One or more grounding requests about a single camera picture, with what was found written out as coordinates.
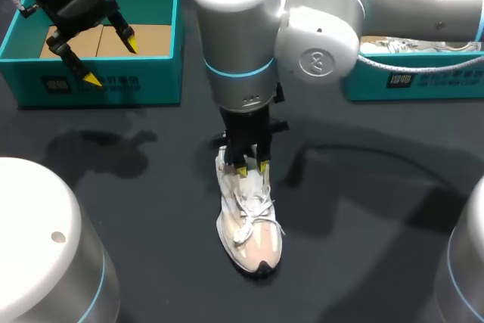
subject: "white sneaker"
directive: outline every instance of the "white sneaker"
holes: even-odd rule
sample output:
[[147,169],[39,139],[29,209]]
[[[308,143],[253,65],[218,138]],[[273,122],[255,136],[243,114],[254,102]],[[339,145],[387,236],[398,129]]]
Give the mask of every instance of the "white sneaker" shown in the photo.
[[250,275],[273,272],[281,259],[282,231],[275,219],[268,165],[264,173],[247,158],[247,177],[225,164],[225,147],[219,149],[216,171],[222,192],[217,231],[227,254]]
[[361,44],[362,54],[418,53],[418,52],[473,52],[480,51],[479,42],[425,42],[414,39],[387,38]]

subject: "shoe sole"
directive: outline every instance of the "shoe sole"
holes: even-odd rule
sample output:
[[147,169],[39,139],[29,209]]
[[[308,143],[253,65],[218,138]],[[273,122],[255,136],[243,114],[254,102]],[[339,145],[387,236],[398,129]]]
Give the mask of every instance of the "shoe sole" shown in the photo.
[[259,265],[259,268],[254,272],[251,272],[245,269],[241,264],[237,262],[231,250],[228,248],[227,243],[225,242],[225,237],[222,231],[222,213],[219,214],[219,217],[217,219],[217,232],[219,233],[220,242],[222,242],[222,246],[224,247],[228,257],[230,258],[232,265],[242,275],[252,279],[265,279],[273,275],[274,273],[276,273],[276,271],[278,270],[278,267],[281,264],[281,256],[279,256],[279,263],[274,268],[270,267],[266,262],[261,262],[261,265]]

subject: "black table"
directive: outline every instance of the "black table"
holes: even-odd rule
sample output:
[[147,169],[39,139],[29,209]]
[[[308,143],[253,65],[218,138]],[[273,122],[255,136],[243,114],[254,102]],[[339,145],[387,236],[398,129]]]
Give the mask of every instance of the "black table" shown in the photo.
[[[484,174],[484,104],[351,104],[338,85],[282,78],[272,108],[281,270],[248,281],[216,233],[222,131],[192,0],[180,107],[18,110],[0,82],[0,154],[54,170],[116,265],[123,323],[411,323],[466,195]],[[13,14],[0,2],[1,34]],[[176,122],[177,127],[169,128]]]

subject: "teal bin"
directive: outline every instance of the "teal bin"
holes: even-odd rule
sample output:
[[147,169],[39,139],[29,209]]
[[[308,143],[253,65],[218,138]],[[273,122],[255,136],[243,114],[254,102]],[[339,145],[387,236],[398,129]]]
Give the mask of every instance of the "teal bin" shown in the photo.
[[[443,67],[484,56],[483,51],[365,55],[400,67]],[[442,73],[389,72],[358,61],[343,80],[350,101],[414,101],[484,98],[484,62]]]
[[[31,5],[33,0],[22,0]],[[170,25],[164,56],[81,57],[103,84],[76,79],[60,58],[39,58],[51,21],[39,10],[14,15],[0,48],[0,72],[20,107],[105,107],[178,104],[185,25],[180,0],[117,0],[129,24]]]

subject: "logo on box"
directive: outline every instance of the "logo on box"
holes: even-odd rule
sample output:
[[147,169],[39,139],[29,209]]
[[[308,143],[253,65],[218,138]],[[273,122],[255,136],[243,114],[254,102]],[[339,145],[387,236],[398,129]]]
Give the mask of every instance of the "logo on box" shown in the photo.
[[409,73],[392,73],[386,83],[387,89],[404,89],[410,87],[414,81],[414,74]]
[[71,89],[64,76],[43,76],[41,77],[45,90],[51,95],[70,94]]

